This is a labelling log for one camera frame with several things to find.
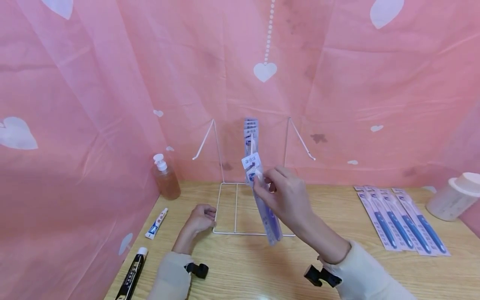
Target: white plastic container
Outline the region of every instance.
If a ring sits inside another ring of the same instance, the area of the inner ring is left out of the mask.
[[[450,178],[427,203],[427,210],[444,221],[454,221],[480,198],[480,174],[463,173]]]

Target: container lid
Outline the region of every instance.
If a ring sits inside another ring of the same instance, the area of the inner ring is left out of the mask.
[[[145,247],[140,247],[140,249],[138,249],[138,252],[137,252],[137,254],[141,254],[144,256],[147,256],[147,253],[148,253],[148,249]]]
[[[463,193],[480,197],[480,174],[466,172],[455,178],[452,183]]]
[[[155,154],[153,156],[153,161],[155,161],[158,170],[165,171],[167,169],[167,163],[163,160],[163,154]]]

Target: price tag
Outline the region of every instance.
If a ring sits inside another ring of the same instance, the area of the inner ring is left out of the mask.
[[[242,158],[241,163],[245,170],[251,166],[259,166],[261,165],[260,156],[258,156],[258,152],[255,152],[252,155]]]

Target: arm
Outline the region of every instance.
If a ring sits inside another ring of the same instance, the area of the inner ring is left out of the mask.
[[[305,182],[284,167],[264,173],[270,190],[255,179],[253,189],[282,222],[319,254],[331,274],[342,279],[336,286],[342,300],[414,300],[403,286],[359,244],[347,241],[317,216]]]
[[[172,251],[162,259],[147,300],[185,300],[190,288],[190,274],[185,266],[193,262],[193,241],[198,233],[215,226],[216,209],[197,205],[177,237]]]

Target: toothbrush handle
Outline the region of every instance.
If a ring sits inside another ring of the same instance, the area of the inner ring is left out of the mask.
[[[412,231],[412,233],[415,235],[415,237],[419,240],[419,243],[422,245],[422,247],[425,249],[425,251],[428,254],[431,254],[432,251],[430,250],[430,247],[427,245],[427,242],[423,238],[423,236],[420,234],[420,231],[418,230],[417,226],[413,223],[412,219],[410,219],[408,216],[402,216],[403,220],[405,223],[408,225],[408,228]]]
[[[387,212],[387,215],[390,217],[390,219],[392,220],[392,222],[393,222],[393,224],[395,225],[396,229],[398,230],[398,232],[400,233],[400,235],[403,237],[403,240],[405,241],[405,243],[407,243],[407,246],[408,246],[410,249],[413,249],[413,243],[412,243],[411,239],[408,237],[407,232],[405,231],[405,229],[403,229],[402,224],[400,224],[400,222],[398,221],[398,219],[396,218],[396,216],[394,215],[394,213],[392,213],[392,212]]]
[[[435,242],[435,244],[437,245],[438,249],[440,249],[440,251],[442,253],[446,253],[447,250],[445,249],[445,246],[443,245],[442,241],[440,240],[440,238],[438,237],[438,235],[435,233],[435,231],[433,230],[432,226],[430,225],[430,223],[428,223],[427,219],[425,219],[424,216],[422,215],[417,215],[417,218],[419,219],[420,223],[423,225],[423,227],[425,227],[425,230],[427,230],[428,234],[430,235],[430,237],[432,238],[432,240]]]
[[[390,231],[390,228],[388,228],[387,222],[385,222],[384,217],[382,216],[382,214],[380,212],[374,212],[374,213],[375,213],[375,217],[377,217],[378,223],[380,223],[380,226],[384,230],[384,233],[387,236],[388,241],[390,242],[392,247],[394,249],[396,249],[395,239],[393,238],[393,234]]]

